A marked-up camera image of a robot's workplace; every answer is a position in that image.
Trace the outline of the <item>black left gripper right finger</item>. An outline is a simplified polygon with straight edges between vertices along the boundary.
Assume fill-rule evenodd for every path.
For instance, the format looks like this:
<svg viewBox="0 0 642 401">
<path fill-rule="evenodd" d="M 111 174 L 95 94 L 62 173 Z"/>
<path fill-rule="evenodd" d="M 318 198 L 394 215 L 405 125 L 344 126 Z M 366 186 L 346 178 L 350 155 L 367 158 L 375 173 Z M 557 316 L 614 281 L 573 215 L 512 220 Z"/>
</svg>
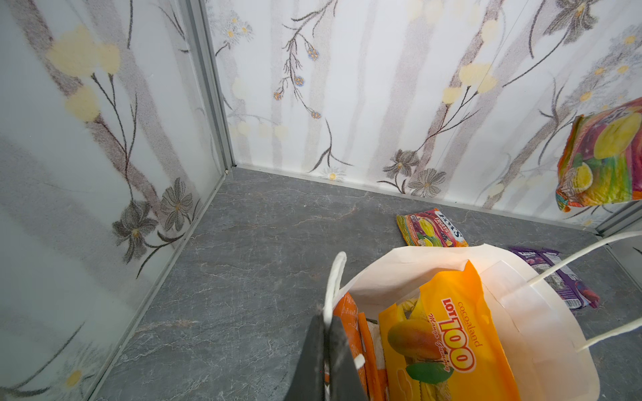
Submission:
<svg viewBox="0 0 642 401">
<path fill-rule="evenodd" d="M 359 379 L 349 341 L 339 317 L 333 317 L 327 333 L 327 362 L 329 367 L 327 400 L 357 401 L 368 399 Z"/>
</svg>

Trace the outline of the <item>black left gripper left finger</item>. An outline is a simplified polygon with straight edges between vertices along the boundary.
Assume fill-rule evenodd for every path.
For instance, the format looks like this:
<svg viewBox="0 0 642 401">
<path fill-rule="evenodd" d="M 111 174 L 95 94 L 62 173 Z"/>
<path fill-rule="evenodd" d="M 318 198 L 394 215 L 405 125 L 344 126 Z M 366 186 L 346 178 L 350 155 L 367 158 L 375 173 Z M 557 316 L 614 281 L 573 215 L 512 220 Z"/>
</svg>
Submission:
<svg viewBox="0 0 642 401">
<path fill-rule="evenodd" d="M 325 391 L 326 328 L 321 314 L 309 324 L 285 401 L 323 401 Z"/>
</svg>

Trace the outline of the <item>orange corn chips bag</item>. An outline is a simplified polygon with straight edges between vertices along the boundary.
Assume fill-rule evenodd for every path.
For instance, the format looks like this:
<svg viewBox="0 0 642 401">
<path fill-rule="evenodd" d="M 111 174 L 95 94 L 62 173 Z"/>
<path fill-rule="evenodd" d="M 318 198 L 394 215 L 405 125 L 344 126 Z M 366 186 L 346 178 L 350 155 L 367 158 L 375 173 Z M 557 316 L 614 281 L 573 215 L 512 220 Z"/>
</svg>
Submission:
<svg viewBox="0 0 642 401">
<path fill-rule="evenodd" d="M 344 297 L 342 297 L 334 307 L 333 315 L 341 321 L 351 356 L 355 361 L 356 372 L 362 388 L 361 394 L 363 394 L 364 399 L 367 400 L 369 389 L 365 368 L 366 358 L 361 333 L 359 331 L 359 309 L 348 292 L 346 292 Z"/>
</svg>

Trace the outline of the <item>yellow mango snack bag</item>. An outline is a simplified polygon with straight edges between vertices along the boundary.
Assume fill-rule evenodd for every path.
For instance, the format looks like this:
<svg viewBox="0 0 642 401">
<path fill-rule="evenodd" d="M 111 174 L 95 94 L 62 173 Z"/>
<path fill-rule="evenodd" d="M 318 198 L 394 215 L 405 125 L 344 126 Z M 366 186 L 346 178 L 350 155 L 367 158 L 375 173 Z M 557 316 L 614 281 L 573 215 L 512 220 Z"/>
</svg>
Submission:
<svg viewBox="0 0 642 401">
<path fill-rule="evenodd" d="M 379 315 L 392 400 L 519 400 L 481 278 L 467 262 Z"/>
</svg>

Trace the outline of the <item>white floral paper bag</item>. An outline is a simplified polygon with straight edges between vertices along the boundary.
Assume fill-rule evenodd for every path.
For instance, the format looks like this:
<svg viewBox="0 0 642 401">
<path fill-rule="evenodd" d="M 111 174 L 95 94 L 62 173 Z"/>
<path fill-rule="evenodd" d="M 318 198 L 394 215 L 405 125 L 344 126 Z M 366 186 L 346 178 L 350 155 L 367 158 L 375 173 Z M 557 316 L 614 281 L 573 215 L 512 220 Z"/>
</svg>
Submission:
<svg viewBox="0 0 642 401">
<path fill-rule="evenodd" d="M 484 295 L 524 400 L 595 400 L 600 380 L 590 347 L 630 332 L 640 319 L 592 339 L 561 297 L 545 281 L 580 257 L 611 242 L 636 237 L 625 232 L 576 252 L 543 273 L 509 251 L 478 247 L 399 247 L 341 283 L 347 256 L 340 252 L 330 269 L 323 317 L 329 324 L 334 307 L 350 293 L 364 312 L 378 313 L 412 295 L 438 272 L 458 271 L 471 262 L 483 283 Z"/>
</svg>

